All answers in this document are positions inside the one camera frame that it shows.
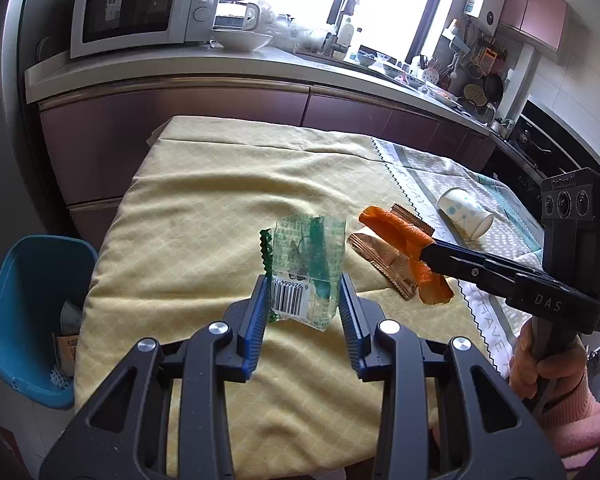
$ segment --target white water heater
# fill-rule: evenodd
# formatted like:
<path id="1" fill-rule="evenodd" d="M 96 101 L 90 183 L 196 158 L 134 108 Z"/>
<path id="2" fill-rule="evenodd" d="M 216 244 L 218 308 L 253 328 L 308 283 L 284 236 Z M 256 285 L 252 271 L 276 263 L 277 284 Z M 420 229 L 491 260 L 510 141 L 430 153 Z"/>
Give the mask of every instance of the white water heater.
<path id="1" fill-rule="evenodd" d="M 504 0 L 467 0 L 464 13 L 489 36 L 496 32 Z"/>

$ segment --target camera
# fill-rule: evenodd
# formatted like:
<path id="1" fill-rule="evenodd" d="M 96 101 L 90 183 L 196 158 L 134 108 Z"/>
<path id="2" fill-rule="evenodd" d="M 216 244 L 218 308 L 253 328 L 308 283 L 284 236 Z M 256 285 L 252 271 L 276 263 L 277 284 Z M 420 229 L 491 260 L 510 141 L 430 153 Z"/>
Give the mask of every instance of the camera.
<path id="1" fill-rule="evenodd" d="M 600 174 L 590 168 L 542 181 L 542 269 L 600 301 Z"/>

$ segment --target barcode label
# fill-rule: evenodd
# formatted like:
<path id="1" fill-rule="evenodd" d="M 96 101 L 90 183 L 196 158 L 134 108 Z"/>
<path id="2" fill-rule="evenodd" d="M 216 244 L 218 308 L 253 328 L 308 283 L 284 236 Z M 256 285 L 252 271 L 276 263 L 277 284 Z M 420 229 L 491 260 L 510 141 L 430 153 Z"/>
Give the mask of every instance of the barcode label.
<path id="1" fill-rule="evenodd" d="M 273 276 L 271 308 L 291 317 L 307 319 L 311 287 L 307 280 Z"/>

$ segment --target microwave control panel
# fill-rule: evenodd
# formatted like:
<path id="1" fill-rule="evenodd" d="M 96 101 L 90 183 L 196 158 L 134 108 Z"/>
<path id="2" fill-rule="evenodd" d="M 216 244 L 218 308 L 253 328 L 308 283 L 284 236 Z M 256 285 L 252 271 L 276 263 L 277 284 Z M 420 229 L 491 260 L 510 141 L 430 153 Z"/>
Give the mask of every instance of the microwave control panel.
<path id="1" fill-rule="evenodd" d="M 219 0 L 191 0 L 184 41 L 209 41 Z"/>

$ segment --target barcode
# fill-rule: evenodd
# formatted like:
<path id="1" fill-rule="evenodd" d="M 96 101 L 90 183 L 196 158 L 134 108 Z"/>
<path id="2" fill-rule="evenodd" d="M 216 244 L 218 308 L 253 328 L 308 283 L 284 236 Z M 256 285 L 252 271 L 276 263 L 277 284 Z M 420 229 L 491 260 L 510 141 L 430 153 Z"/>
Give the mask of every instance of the barcode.
<path id="1" fill-rule="evenodd" d="M 303 296 L 308 292 L 308 285 L 283 281 L 273 277 L 271 307 L 273 310 L 301 317 Z"/>

